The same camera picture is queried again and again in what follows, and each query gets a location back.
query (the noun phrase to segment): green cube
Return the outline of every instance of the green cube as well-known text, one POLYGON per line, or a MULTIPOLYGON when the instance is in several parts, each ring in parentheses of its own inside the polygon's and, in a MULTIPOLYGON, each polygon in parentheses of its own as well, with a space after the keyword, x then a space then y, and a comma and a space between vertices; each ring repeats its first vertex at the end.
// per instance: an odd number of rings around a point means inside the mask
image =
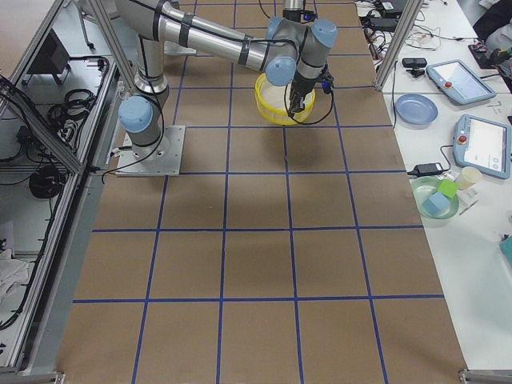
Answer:
POLYGON ((455 196, 458 190, 458 184, 456 182, 452 182, 445 178, 441 184, 438 186, 438 191, 447 196, 448 198, 452 198, 455 196))

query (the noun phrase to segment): blue plate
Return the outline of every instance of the blue plate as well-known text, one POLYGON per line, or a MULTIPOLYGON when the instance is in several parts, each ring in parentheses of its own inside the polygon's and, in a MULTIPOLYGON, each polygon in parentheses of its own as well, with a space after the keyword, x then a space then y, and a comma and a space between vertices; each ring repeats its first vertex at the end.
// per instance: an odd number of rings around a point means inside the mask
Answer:
POLYGON ((398 116, 409 124, 429 124, 438 116, 435 104, 420 94, 404 94, 398 98, 394 107, 398 116))

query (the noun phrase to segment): blue joint cap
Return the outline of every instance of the blue joint cap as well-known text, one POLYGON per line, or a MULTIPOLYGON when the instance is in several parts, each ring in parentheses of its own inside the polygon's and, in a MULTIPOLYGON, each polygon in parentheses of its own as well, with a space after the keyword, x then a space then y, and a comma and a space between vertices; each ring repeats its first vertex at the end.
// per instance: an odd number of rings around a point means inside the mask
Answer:
POLYGON ((132 96, 119 106, 119 120, 131 134, 143 132, 153 119, 153 108, 142 96, 132 96))
POLYGON ((283 18, 272 16, 269 20, 269 27, 266 30, 266 39, 271 40, 274 38, 275 33, 278 31, 279 24, 281 24, 283 18))
POLYGON ((295 60, 288 56, 275 58, 266 66, 266 79, 273 86, 285 86, 294 79, 296 67, 295 60))
POLYGON ((316 39, 327 48, 333 47, 334 41, 338 36, 338 28, 336 25, 329 20, 320 18, 314 21, 311 31, 316 39))

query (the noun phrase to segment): person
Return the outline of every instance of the person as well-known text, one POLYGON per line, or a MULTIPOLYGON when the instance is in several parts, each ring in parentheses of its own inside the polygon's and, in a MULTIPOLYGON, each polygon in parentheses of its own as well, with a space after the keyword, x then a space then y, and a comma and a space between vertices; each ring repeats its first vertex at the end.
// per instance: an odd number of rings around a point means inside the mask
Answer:
POLYGON ((490 63, 497 66, 512 91, 512 0, 499 0, 473 25, 487 48, 490 63))

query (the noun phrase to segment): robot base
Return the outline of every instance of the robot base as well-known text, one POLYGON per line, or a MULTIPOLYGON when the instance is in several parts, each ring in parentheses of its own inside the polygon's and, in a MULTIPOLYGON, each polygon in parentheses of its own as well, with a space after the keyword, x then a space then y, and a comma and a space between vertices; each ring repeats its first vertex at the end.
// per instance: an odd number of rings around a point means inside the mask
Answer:
MULTIPOLYGON (((178 176, 182 164, 183 142, 185 141, 185 126, 166 126, 164 136, 169 139, 170 148, 162 156, 158 156, 158 150, 151 155, 151 160, 144 160, 117 170, 115 173, 119 176, 178 176)), ((124 146, 131 146, 131 140, 128 134, 125 136, 124 146)), ((121 152, 119 156, 118 167, 127 166, 136 162, 138 158, 134 156, 131 150, 121 152)))

